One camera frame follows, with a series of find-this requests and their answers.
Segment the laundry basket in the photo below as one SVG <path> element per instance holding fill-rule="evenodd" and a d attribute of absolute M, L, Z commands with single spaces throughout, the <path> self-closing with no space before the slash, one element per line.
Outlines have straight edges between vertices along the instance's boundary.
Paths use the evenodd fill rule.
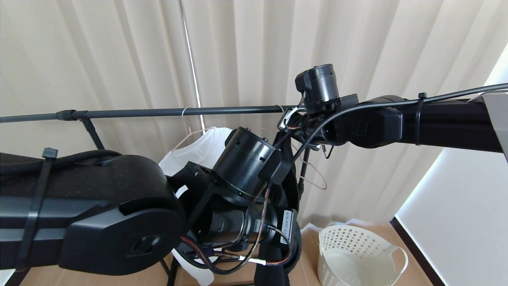
<path fill-rule="evenodd" d="M 318 276 L 323 286 L 393 285 L 407 267 L 404 249 L 379 235 L 350 225 L 334 225 L 319 233 Z M 404 254 L 404 266 L 396 270 L 392 253 Z"/>

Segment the curtain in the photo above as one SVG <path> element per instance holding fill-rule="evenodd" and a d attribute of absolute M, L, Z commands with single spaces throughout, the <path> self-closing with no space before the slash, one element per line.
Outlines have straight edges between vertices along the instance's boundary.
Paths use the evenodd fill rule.
<path fill-rule="evenodd" d="M 416 98 L 481 86 L 508 42 L 508 2 L 3 1 L 2 116 L 65 109 L 296 104 L 294 78 L 331 63 L 341 95 Z M 188 32 L 193 66 L 185 34 Z M 204 116 L 274 139 L 280 114 Z M 186 118 L 193 130 L 199 118 Z M 159 161 L 185 135 L 182 118 L 93 120 L 104 145 Z M 40 157 L 94 149 L 79 122 L 0 125 L 2 152 Z M 391 219 L 440 153 L 351 144 L 310 162 L 301 224 Z M 323 185 L 308 168 L 307 179 Z"/>
<path fill-rule="evenodd" d="M 296 104 L 294 78 L 331 63 L 341 95 L 417 98 L 482 86 L 508 42 L 508 2 L 183 1 L 201 104 Z M 205 116 L 274 138 L 280 115 Z M 347 144 L 310 162 L 299 221 L 393 218 L 441 148 Z M 308 168 L 307 178 L 323 185 Z"/>
<path fill-rule="evenodd" d="M 2 1 L 0 32 L 2 116 L 197 107 L 177 1 Z M 92 121 L 107 149 L 157 161 L 188 133 L 178 117 Z M 2 152 L 95 149 L 79 122 L 0 128 Z"/>

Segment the black metal rod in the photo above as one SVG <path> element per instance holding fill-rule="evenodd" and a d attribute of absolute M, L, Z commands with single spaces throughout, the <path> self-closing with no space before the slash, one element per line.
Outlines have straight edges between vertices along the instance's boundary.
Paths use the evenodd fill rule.
<path fill-rule="evenodd" d="M 281 107 L 286 110 L 294 108 L 294 105 L 268 105 L 268 106 L 236 106 L 236 107 L 202 107 L 202 108 L 164 108 L 164 109 L 126 109 L 126 110 L 97 110 L 97 111 L 74 111 L 75 120 L 83 118 L 123 118 L 123 117 L 159 117 L 183 115 L 228 115 L 250 113 L 278 113 Z M 58 119 L 56 113 L 19 115 L 0 117 L 0 123 L 41 121 Z"/>
<path fill-rule="evenodd" d="M 97 131 L 95 130 L 95 127 L 93 126 L 92 120 L 88 118 L 83 118 L 81 120 L 83 122 L 83 125 L 85 126 L 86 131 L 88 134 L 90 134 L 90 137 L 93 140 L 93 143 L 99 150 L 104 150 L 104 145 L 102 144 L 101 139 L 99 138 L 99 135 L 97 134 Z"/>
<path fill-rule="evenodd" d="M 298 190 L 300 191 L 300 195 L 303 193 L 303 182 L 305 173 L 307 172 L 307 162 L 309 161 L 310 148 L 305 148 L 305 153 L 303 153 L 303 162 L 302 169 L 300 170 L 300 180 L 298 181 Z"/>

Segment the floor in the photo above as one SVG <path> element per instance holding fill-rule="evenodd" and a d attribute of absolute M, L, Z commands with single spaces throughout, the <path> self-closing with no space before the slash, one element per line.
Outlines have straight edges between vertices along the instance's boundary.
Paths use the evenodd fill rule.
<path fill-rule="evenodd" d="M 398 234 L 392 226 L 386 223 L 366 224 L 361 223 L 357 226 L 377 233 L 392 244 L 399 245 L 407 251 L 409 255 L 409 265 L 406 271 L 395 284 L 396 286 L 432 286 L 431 282 L 420 268 L 415 258 L 409 253 Z M 318 232 L 307 229 L 302 233 L 303 249 L 300 262 L 290 273 L 290 282 L 292 286 L 310 286 L 319 285 L 318 279 L 318 257 L 319 257 L 319 239 Z M 165 258 L 168 265 L 171 264 L 172 256 Z M 394 255 L 396 267 L 401 267 L 401 257 Z M 235 265 L 222 264 L 224 268 L 230 268 Z M 242 283 L 251 283 L 254 278 L 254 264 L 247 264 L 242 269 L 231 275 L 216 275 L 212 285 L 229 286 Z M 82 273 L 72 270 L 64 270 L 58 266 L 47 266 L 32 268 L 22 282 L 21 286 L 135 286 L 135 285 L 166 285 L 168 277 L 160 264 L 145 269 L 141 272 L 126 276 L 105 276 L 97 274 Z M 176 286 L 195 286 L 196 281 L 185 271 L 179 269 L 175 280 Z"/>

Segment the wall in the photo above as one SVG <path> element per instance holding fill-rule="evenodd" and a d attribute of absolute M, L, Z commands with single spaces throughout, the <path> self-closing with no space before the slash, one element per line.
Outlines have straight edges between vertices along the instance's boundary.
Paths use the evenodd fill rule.
<path fill-rule="evenodd" d="M 508 47 L 486 85 L 508 82 Z M 396 217 L 448 285 L 508 284 L 508 164 L 446 148 Z"/>

